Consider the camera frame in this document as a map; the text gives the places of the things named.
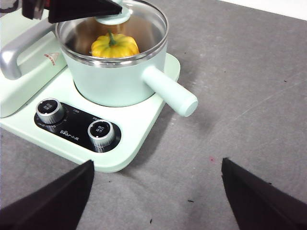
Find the control panel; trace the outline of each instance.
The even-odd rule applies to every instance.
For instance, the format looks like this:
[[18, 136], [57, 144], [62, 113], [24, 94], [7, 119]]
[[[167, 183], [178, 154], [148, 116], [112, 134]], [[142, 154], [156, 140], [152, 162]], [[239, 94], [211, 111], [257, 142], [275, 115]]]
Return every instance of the control panel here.
[[55, 98], [38, 103], [34, 122], [39, 127], [94, 152], [114, 149], [121, 139], [119, 127]]

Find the control knob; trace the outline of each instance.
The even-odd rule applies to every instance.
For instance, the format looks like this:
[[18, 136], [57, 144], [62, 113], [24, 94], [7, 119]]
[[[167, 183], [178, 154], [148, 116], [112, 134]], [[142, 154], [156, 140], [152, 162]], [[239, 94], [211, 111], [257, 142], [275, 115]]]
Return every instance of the control knob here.
[[87, 129], [87, 133], [94, 146], [100, 148], [110, 145], [115, 138], [113, 125], [103, 119], [92, 122]]
[[63, 119], [65, 110], [57, 99], [48, 98], [38, 103], [36, 113], [45, 124], [54, 124]]

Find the silver handle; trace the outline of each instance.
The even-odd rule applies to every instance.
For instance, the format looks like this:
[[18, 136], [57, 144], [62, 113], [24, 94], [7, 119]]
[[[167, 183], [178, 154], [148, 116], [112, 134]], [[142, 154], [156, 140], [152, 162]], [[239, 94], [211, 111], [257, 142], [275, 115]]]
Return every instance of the silver handle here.
[[47, 19], [44, 19], [2, 48], [0, 51], [0, 66], [3, 75], [10, 80], [19, 79], [22, 74], [17, 65], [18, 56], [49, 32], [55, 33], [55, 24], [51, 24]]

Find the mint green pot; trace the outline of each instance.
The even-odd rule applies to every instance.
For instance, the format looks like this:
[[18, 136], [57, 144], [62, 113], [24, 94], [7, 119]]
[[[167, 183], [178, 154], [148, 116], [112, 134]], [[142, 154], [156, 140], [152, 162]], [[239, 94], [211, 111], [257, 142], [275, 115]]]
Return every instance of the mint green pot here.
[[168, 21], [155, 6], [142, 0], [123, 1], [131, 13], [119, 33], [132, 36], [140, 54], [121, 58], [90, 56], [91, 44], [103, 24], [78, 19], [56, 25], [56, 36], [76, 88], [96, 104], [123, 107], [159, 94], [177, 113], [191, 115], [198, 105], [195, 95], [164, 74]]

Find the gray floor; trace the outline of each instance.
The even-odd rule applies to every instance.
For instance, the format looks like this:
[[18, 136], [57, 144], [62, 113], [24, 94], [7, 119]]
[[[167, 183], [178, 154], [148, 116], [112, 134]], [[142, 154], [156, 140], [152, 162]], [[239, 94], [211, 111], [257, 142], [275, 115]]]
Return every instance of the gray floor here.
[[[13, 7], [13, 4], [16, 0], [0, 0], [0, 8], [7, 9]], [[21, 7], [22, 0], [18, 1], [18, 8]]]
[[[78, 229], [236, 230], [223, 157], [307, 203], [306, 21], [213, 0], [151, 2], [200, 104], [189, 118], [166, 105], [127, 168], [95, 174]], [[75, 166], [1, 130], [1, 205]]]

